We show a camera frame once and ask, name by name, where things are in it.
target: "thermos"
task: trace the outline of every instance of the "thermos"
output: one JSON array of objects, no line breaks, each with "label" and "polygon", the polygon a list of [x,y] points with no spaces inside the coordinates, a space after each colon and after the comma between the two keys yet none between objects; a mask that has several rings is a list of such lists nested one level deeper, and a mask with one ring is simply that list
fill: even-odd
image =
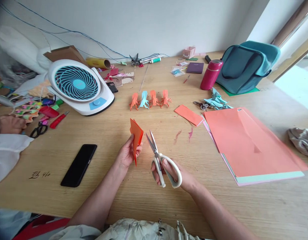
[{"label": "thermos", "polygon": [[211,90],[223,66],[222,60],[211,60],[207,66],[200,88],[203,90]]}]

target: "white scissor handle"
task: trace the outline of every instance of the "white scissor handle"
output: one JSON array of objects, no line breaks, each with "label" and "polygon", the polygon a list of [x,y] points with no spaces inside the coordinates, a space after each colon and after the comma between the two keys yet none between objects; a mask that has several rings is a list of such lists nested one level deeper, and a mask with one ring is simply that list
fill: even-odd
[{"label": "white scissor handle", "polygon": [[178,188],[180,185],[181,185],[181,182],[182,182],[182,177],[181,177],[181,173],[180,173],[180,170],[179,170],[179,168],[178,168],[178,166],[173,162],[173,160],[171,160],[169,157],[167,157],[167,156],[165,156],[165,155],[162,155],[161,153],[159,154],[159,159],[160,159],[160,161],[162,162],[163,161],[163,159],[166,159],[167,160],[167,162],[169,162],[171,165],[172,165],[172,167],[175,169],[175,172],[176,172],[176,174],[177,174],[177,177],[178,177],[178,181],[176,182],[175,180],[174,180],[174,178],[172,177],[172,175],[165,169],[165,172],[166,172],[166,174],[167,174],[167,176],[168,176],[168,178],[169,178],[169,180],[170,180],[170,182],[171,182],[171,185],[173,186],[173,188]]},{"label": "white scissor handle", "polygon": [[166,184],[165,184],[165,181],[164,181],[164,178],[163,178],[163,174],[162,174],[162,172],[159,170],[159,166],[158,166],[158,162],[156,161],[156,157],[154,156],[154,159],[153,159],[153,161],[152,161],[152,164],[153,164],[153,162],[155,163],[155,166],[156,166],[156,170],[157,170],[157,173],[158,173],[158,176],[159,176],[159,180],[160,180],[160,185],[162,186],[162,187],[166,187]]}]

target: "teal bag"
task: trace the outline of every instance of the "teal bag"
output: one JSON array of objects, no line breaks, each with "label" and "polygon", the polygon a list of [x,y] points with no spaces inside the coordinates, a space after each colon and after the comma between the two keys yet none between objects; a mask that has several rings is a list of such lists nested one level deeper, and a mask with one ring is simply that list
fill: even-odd
[{"label": "teal bag", "polygon": [[247,41],[230,46],[216,82],[232,94],[248,92],[270,74],[279,56],[280,49],[266,43]]}]

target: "folded orange paper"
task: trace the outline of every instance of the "folded orange paper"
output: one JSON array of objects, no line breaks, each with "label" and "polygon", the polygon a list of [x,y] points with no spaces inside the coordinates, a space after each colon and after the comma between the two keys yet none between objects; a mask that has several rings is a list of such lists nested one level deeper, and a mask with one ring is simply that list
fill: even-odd
[{"label": "folded orange paper", "polygon": [[135,166],[137,166],[136,163],[136,148],[138,145],[141,144],[143,133],[144,131],[139,127],[139,125],[135,122],[135,119],[131,119],[131,128],[130,128],[131,134],[134,134],[134,141],[133,141],[133,150],[134,150],[134,159],[135,159]]},{"label": "folded orange paper", "polygon": [[182,116],[183,118],[187,119],[188,121],[190,121],[196,127],[198,127],[204,121],[204,119],[201,116],[194,113],[192,110],[190,110],[184,105],[180,105],[178,108],[174,110],[174,112]]},{"label": "folded orange paper", "polygon": [[308,166],[245,108],[204,113],[236,177],[306,171]]}]

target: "pink container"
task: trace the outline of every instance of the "pink container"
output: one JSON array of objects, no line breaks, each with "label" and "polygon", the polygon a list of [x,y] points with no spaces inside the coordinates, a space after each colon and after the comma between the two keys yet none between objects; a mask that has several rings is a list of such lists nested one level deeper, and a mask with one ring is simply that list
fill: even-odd
[{"label": "pink container", "polygon": [[59,115],[58,111],[54,110],[53,108],[51,108],[49,106],[42,107],[40,109],[40,112],[43,113],[45,116],[50,117],[50,118],[54,118],[54,117],[57,117]]},{"label": "pink container", "polygon": [[200,88],[202,90],[211,90],[216,82],[222,66],[222,60],[215,59],[209,62],[203,80],[200,84]]}]

